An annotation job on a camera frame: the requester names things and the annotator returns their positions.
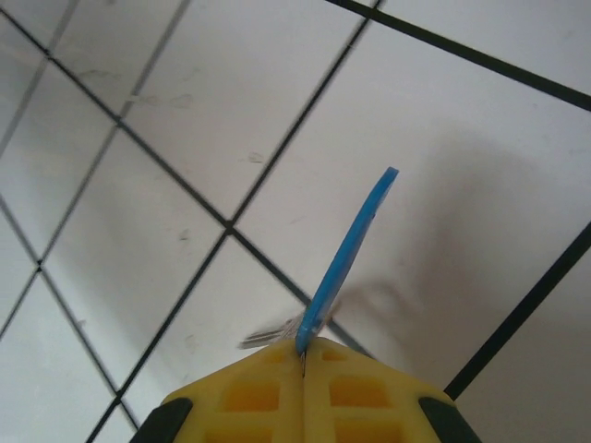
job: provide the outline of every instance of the yellow object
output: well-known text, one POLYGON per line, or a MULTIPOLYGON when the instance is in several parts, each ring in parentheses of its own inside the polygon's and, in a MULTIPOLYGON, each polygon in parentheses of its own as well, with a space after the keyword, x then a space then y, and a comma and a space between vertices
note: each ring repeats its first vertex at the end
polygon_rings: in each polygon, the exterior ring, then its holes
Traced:
POLYGON ((193 406, 175 443, 440 443, 419 399, 453 406, 440 390, 326 339, 308 347, 304 377, 294 341, 280 341, 163 403, 180 398, 193 406))

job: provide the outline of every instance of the white tile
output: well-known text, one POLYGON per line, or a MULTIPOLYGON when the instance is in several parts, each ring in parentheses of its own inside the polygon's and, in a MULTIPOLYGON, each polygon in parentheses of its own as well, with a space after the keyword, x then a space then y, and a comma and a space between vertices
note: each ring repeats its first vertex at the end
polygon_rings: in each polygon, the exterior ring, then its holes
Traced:
POLYGON ((41 53, 0 18, 0 135, 4 135, 41 60, 41 53))
POLYGON ((37 254, 46 248, 111 123, 48 66, 0 162, 0 189, 37 254))
POLYGON ((591 441, 591 255, 458 399, 482 441, 591 441))
POLYGON ((0 342, 0 440, 84 441, 111 401, 38 277, 0 342))
MULTIPOLYGON (((368 6, 369 1, 359 3, 368 6)), ((586 0, 402 0, 387 1, 381 10, 540 76, 591 92, 591 3, 586 0)))
POLYGON ((591 213, 591 115, 372 25, 239 223, 308 293, 400 169, 337 320, 444 387, 591 213))
POLYGON ((47 268, 116 383, 220 231, 130 138, 115 137, 47 268))
POLYGON ((121 406, 117 406, 94 441, 95 443, 124 442, 131 440, 134 434, 135 430, 125 417, 121 406))
POLYGON ((194 1, 128 122, 229 218, 358 20, 317 0, 194 1))
POLYGON ((237 349, 257 328, 296 314, 301 304, 233 238, 211 263, 127 392, 143 421, 175 389, 257 349, 237 349))
POLYGON ((80 0, 55 56, 118 112, 178 3, 80 0))
POLYGON ((47 46, 55 33, 68 0, 6 0, 3 7, 33 37, 47 46))
POLYGON ((34 266, 4 214, 0 214, 0 328, 22 292, 34 266))

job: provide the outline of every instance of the white surface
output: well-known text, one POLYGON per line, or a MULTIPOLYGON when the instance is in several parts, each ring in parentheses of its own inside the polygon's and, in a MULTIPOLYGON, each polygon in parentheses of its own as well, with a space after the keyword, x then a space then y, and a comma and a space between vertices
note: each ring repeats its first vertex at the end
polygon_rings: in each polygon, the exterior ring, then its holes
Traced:
POLYGON ((53 66, 45 69, 0 162, 0 189, 40 256, 110 120, 53 66))
MULTIPOLYGON (((369 1, 361 1, 369 6, 369 1)), ((591 93, 591 2, 386 1, 381 10, 542 77, 591 93)))
POLYGON ((371 26, 239 226, 313 293, 400 169, 337 319, 444 387, 588 222, 590 138, 589 113, 371 26))
POLYGON ((5 0, 0 4, 11 14, 33 37, 47 46, 55 33, 68 0, 5 0))
POLYGON ((123 383, 221 228, 118 133, 47 262, 123 383))
POLYGON ((41 60, 34 46, 0 18, 0 134, 4 135, 41 60))
POLYGON ((118 112, 178 3, 80 0, 55 56, 118 112))
POLYGON ((84 441, 111 401, 66 317, 37 278, 0 345, 0 440, 84 441))
POLYGON ((121 406, 113 411, 94 443, 115 443, 131 440, 135 434, 134 428, 125 417, 121 406))
MULTIPOLYGON (((145 420, 173 390, 256 352, 237 349, 249 333, 300 310, 301 304, 236 240, 226 240, 131 385, 130 407, 145 420)), ((322 335, 335 340, 329 331, 322 335)))
POLYGON ((194 1, 127 120, 230 218, 358 20, 317 0, 194 1))
POLYGON ((0 214, 0 329, 34 266, 4 214, 0 214))
POLYGON ((483 441, 591 441, 591 255, 460 396, 483 441))

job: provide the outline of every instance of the key tag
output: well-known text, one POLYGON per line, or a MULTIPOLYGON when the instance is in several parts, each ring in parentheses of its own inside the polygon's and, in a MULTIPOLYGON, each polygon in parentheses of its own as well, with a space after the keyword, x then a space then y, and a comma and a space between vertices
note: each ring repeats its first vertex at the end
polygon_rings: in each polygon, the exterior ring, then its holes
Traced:
POLYGON ((305 361, 305 353, 308 345, 318 335, 326 321, 325 318, 331 308, 334 297, 336 297, 336 294, 341 289, 344 279, 355 261, 359 247, 361 247, 363 239, 368 232, 369 225, 376 216, 381 202, 388 194, 396 175, 398 175, 397 170, 392 167, 388 168, 378 183, 373 187, 368 198, 363 203, 361 210, 359 210, 353 220, 353 224, 349 228, 339 249, 336 251, 331 265, 326 271, 326 274, 324 274, 318 290, 306 309, 302 323, 295 336, 295 349, 300 357, 302 357, 302 362, 305 361))

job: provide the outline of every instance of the tiled floor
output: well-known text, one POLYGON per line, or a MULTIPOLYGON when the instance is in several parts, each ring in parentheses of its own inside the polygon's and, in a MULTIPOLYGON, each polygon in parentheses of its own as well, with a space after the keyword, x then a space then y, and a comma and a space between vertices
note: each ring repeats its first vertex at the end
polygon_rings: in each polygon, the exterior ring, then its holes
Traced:
POLYGON ((591 439, 586 2, 0 5, 0 440, 129 440, 302 308, 390 165, 325 334, 484 441, 591 439))

